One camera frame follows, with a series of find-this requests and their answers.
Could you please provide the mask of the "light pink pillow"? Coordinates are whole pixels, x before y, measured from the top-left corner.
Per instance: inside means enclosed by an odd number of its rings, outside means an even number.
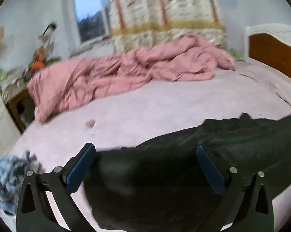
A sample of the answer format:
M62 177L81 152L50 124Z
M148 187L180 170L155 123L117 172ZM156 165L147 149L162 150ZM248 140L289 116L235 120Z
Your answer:
M236 71L261 83L291 106L291 78L266 64L251 64L245 61L236 62Z

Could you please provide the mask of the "tree print curtain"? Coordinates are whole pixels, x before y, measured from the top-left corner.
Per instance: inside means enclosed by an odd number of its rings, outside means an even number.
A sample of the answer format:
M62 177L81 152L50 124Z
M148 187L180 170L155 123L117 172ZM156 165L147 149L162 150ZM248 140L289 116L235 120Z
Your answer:
M109 19L116 53L197 34L220 48L227 45L218 0L110 0Z

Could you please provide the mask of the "black puffer jacket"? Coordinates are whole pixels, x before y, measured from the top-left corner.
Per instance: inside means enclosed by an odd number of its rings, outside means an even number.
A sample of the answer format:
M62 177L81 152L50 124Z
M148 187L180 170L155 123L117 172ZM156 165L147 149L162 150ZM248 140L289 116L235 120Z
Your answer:
M207 119L133 148L98 152L84 189L99 227L198 231L222 199L198 164L198 146L229 166L262 171L271 200L291 184L291 115Z

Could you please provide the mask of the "white framed window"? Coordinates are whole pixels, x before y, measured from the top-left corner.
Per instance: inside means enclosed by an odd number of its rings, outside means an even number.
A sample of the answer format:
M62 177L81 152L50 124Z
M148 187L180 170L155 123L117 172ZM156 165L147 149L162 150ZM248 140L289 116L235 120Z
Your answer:
M68 10L77 45L110 37L109 0L68 0Z

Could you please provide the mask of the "pink bed sheet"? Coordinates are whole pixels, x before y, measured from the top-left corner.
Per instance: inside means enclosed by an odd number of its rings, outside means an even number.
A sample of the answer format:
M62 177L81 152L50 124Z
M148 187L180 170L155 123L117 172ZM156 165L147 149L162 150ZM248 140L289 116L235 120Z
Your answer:
M212 80L152 81L135 91L59 114L46 124L35 122L18 140L14 152L29 150L49 173L65 166L86 143L95 146L97 155L100 151L133 148L162 135L197 127L207 119L239 118L244 113L253 119L280 120L291 115L291 106L236 69L218 69ZM85 122L90 119L95 125L87 129ZM124 231L102 229L95 221L84 189L89 170L71 198L94 231ZM46 192L46 196L57 222L68 229L52 193ZM272 204L273 231L279 231L291 217L291 184Z

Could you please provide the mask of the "pink plaid comforter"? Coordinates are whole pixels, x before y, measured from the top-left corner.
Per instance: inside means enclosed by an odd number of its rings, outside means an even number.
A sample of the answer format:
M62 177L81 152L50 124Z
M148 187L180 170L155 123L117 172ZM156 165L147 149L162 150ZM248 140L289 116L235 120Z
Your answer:
M151 80L211 80L216 68L234 70L235 60L205 38L184 34L152 48L57 62L36 74L28 91L36 106L34 119L43 123L54 114L138 89Z

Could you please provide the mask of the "small pink paper scrap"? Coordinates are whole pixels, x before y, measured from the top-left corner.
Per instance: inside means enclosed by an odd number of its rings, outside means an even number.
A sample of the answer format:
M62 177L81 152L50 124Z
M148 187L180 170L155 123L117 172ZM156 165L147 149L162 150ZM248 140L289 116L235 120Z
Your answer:
M85 126L86 126L87 129L93 128L94 125L95 125L95 120L94 119L90 119L90 120L85 122Z

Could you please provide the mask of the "cluttered wooden side table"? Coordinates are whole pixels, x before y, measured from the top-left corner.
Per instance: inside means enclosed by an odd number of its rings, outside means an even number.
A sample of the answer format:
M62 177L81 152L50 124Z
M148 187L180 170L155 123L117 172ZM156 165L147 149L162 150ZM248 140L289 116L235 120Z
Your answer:
M41 70L31 70L33 62L44 62L45 67L48 67L54 62L59 61L60 57L52 57L54 47L52 44L46 47L41 46L34 51L32 60L28 66L23 68L15 68L8 72L0 73L0 93L7 110L12 117L18 130L23 133L26 129L26 124L22 120L22 115L25 113L23 100L30 98L27 85L29 81Z

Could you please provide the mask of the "orange toy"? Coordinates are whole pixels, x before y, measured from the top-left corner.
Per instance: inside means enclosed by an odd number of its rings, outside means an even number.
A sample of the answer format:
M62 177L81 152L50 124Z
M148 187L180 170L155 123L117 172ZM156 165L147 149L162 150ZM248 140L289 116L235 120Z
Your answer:
M33 62L32 65L31 65L31 70L41 70L45 67L45 63L44 62L40 62L40 61L37 61L37 62Z

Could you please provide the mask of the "blue patterned cloth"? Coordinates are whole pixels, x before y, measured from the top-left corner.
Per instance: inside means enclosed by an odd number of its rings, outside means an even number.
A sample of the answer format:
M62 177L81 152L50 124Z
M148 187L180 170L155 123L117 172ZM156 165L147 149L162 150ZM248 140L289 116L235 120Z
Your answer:
M29 168L30 151L22 157L0 157L0 209L5 213L16 215L20 190Z

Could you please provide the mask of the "white and wood headboard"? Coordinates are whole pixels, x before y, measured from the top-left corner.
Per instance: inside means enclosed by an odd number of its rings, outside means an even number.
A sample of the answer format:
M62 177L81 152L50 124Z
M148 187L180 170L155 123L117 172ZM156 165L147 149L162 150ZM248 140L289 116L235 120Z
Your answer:
M244 60L267 65L291 78L291 26L279 23L246 26Z

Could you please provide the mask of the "wall mounted desk lamp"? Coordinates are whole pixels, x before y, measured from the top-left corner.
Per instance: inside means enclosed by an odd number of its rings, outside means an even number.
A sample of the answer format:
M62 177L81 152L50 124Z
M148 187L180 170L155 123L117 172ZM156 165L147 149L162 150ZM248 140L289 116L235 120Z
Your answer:
M56 22L53 21L49 23L44 32L41 35L39 35L38 39L43 43L46 43L50 39L52 32L54 32L56 28L57 28Z

